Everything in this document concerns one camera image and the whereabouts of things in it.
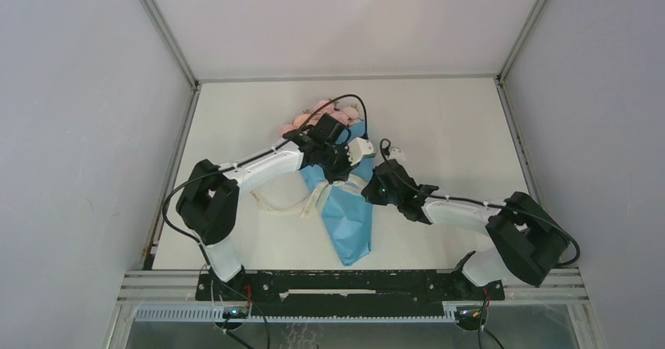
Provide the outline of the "blue wrapping paper sheet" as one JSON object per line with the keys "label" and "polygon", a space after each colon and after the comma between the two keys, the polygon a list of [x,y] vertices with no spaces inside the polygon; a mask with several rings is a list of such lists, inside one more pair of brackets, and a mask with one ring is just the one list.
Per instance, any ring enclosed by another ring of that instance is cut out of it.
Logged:
{"label": "blue wrapping paper sheet", "polygon": [[[364,121],[350,127],[351,139],[364,133]],[[351,175],[369,182],[372,176],[372,159],[364,159]],[[314,165],[300,170],[309,192],[320,184],[327,184],[322,168]],[[372,205],[361,195],[352,194],[339,187],[332,187],[320,211],[320,215],[340,262],[351,266],[368,255],[372,239]]]}

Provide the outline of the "white printed ribbon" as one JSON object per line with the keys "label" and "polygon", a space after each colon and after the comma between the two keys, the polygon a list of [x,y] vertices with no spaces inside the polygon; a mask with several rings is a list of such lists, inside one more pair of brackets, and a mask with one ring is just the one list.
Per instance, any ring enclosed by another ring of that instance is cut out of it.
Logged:
{"label": "white printed ribbon", "polygon": [[304,200],[288,208],[278,209],[270,205],[257,191],[251,191],[250,195],[254,198],[256,205],[263,211],[275,216],[298,216],[299,218],[308,218],[315,213],[320,213],[327,203],[331,191],[339,189],[348,194],[361,196],[362,190],[367,186],[367,182],[359,176],[350,175],[347,181],[336,181],[332,184],[328,182],[319,183],[311,194]]}

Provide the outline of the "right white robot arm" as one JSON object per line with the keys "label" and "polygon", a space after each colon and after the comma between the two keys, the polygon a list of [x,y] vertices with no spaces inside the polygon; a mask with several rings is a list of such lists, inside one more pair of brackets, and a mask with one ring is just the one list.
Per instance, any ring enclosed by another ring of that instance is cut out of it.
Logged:
{"label": "right white robot arm", "polygon": [[538,286],[561,256],[579,246],[528,194],[516,191],[503,201],[479,201],[439,194],[438,187],[418,184],[394,159],[382,162],[362,189],[372,205],[393,205],[407,219],[445,225],[490,238],[491,247],[473,250],[459,263],[453,277],[456,294],[475,298],[492,282],[516,278]]}

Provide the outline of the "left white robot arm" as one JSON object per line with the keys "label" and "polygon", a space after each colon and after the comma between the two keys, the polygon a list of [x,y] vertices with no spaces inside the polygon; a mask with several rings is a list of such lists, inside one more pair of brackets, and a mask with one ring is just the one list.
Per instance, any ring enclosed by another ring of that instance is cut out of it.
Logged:
{"label": "left white robot arm", "polygon": [[216,276],[215,290],[224,298],[236,299],[245,289],[239,274],[244,267],[230,238],[241,195],[309,166],[320,167],[330,184],[347,181],[373,146],[366,136],[339,142],[346,131],[331,115],[323,115],[316,125],[290,130],[275,145],[245,160],[216,165],[204,159],[175,189],[176,213]]}

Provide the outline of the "pink flower bunch stem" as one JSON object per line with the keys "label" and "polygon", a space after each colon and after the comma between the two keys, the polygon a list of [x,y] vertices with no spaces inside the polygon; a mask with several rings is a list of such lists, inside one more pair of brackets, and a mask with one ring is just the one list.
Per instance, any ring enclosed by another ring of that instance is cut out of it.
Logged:
{"label": "pink flower bunch stem", "polygon": [[343,107],[340,112],[346,115],[348,126],[356,125],[362,120],[358,109],[355,107]]}

